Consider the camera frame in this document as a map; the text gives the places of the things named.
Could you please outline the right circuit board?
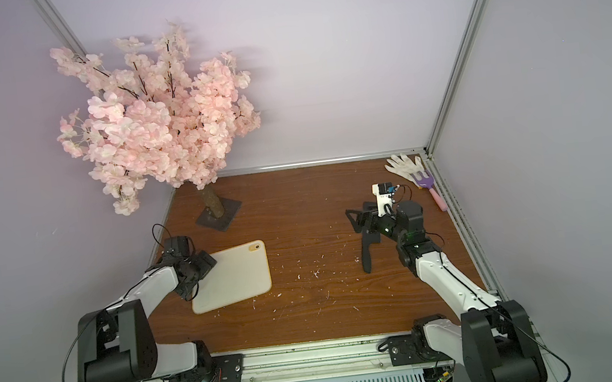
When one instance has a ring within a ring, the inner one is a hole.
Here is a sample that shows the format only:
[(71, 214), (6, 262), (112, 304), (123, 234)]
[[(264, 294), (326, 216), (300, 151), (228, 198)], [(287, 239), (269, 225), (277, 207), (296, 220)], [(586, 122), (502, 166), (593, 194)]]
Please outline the right circuit board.
[(451, 367), (439, 367), (423, 370), (425, 382), (453, 382), (455, 370)]

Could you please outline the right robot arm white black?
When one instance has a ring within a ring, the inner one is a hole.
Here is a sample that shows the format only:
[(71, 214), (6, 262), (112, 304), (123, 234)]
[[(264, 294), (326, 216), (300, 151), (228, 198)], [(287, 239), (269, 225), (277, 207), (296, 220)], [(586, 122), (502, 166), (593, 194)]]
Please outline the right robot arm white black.
[(450, 307), (458, 325), (443, 317), (421, 319), (425, 347), (465, 367), (471, 382), (546, 382), (548, 372), (525, 309), (489, 294), (458, 270), (428, 235), (422, 206), (399, 203), (395, 212), (347, 210), (354, 232), (390, 238), (403, 266)]

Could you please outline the aluminium front rail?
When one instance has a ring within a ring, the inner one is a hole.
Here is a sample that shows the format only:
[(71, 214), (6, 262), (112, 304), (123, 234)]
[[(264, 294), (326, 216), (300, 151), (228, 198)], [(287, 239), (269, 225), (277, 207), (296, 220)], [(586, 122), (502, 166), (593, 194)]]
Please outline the aluminium front rail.
[[(439, 353), (439, 360), (394, 367), (386, 353), (376, 351), (383, 339), (404, 334), (419, 338), (426, 348)], [(243, 354), (241, 382), (317, 382), (350, 376), (419, 371), (491, 359), (501, 355), (503, 347), (510, 343), (521, 343), (526, 348), (537, 345), (535, 339), (523, 335), (519, 337), (515, 331), (484, 328), (480, 334), (476, 334), (474, 330), (464, 330), (451, 322), (436, 321), (406, 333), (249, 349), (214, 356)]]

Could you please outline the cream cutting board orange rim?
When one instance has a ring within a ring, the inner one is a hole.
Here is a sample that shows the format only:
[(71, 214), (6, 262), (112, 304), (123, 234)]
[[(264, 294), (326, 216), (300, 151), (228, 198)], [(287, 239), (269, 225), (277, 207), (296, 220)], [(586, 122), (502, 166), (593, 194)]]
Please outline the cream cutting board orange rim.
[(193, 313), (210, 313), (268, 293), (272, 288), (264, 241), (254, 240), (211, 255), (217, 264), (199, 282)]

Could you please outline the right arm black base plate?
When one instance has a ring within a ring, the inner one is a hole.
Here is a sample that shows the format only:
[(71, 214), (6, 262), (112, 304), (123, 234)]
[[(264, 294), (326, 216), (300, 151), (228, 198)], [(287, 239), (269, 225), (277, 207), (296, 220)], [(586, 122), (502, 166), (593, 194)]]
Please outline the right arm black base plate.
[(435, 363), (439, 353), (426, 348), (414, 335), (388, 336), (378, 343), (376, 351), (386, 353), (394, 367)]

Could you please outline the pink cherry blossom tree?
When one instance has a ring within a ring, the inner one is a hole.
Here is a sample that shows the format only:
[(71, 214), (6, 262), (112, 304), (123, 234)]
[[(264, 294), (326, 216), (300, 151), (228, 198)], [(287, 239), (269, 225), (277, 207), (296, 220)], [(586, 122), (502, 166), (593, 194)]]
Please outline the pink cherry blossom tree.
[(57, 140), (71, 157), (93, 163), (91, 178), (114, 199), (115, 213), (129, 216), (150, 178), (199, 190), (216, 182), (234, 140), (257, 130), (261, 116), (243, 94), (251, 74), (237, 68), (233, 54), (202, 62), (194, 76), (187, 72), (190, 47), (178, 25), (153, 40), (152, 55), (136, 36), (115, 45), (123, 69), (63, 47), (50, 57), (92, 93), (85, 112), (60, 119)]

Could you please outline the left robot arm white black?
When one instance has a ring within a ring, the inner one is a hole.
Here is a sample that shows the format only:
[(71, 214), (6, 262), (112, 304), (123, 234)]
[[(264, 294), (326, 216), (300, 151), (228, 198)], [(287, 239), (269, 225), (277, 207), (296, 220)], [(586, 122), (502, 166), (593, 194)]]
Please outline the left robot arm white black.
[(204, 342), (157, 343), (149, 317), (171, 293), (194, 300), (217, 261), (186, 236), (162, 247), (157, 263), (123, 297), (78, 322), (77, 382), (212, 382), (216, 363)]

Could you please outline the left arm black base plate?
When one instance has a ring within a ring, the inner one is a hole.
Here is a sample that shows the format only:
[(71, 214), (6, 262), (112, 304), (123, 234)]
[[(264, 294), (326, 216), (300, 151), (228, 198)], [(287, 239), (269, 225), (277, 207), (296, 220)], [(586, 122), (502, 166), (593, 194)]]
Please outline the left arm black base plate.
[(241, 382), (244, 355), (226, 354), (214, 356), (207, 365), (199, 365), (187, 372), (179, 373), (163, 382)]

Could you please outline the white work glove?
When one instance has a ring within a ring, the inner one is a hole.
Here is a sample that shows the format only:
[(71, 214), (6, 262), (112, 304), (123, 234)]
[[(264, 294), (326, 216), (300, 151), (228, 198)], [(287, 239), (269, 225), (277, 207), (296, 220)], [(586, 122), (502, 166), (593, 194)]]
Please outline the white work glove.
[(429, 177), (424, 167), (423, 160), (421, 160), (419, 156), (409, 158), (405, 154), (394, 154), (390, 158), (387, 158), (387, 163), (384, 168), (387, 172), (403, 177), (418, 187), (425, 187), (425, 182)]

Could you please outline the purple pink garden rake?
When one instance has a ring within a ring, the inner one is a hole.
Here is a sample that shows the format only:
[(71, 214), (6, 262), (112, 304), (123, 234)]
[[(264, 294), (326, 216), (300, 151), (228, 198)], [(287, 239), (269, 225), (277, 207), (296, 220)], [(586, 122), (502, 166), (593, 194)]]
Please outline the purple pink garden rake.
[(434, 178), (427, 171), (411, 173), (411, 177), (414, 180), (414, 183), (420, 187), (420, 189), (426, 189), (430, 193), (440, 211), (447, 212), (449, 210), (449, 206), (447, 205), (446, 201), (441, 197), (440, 193), (438, 193), (437, 189), (435, 188)]

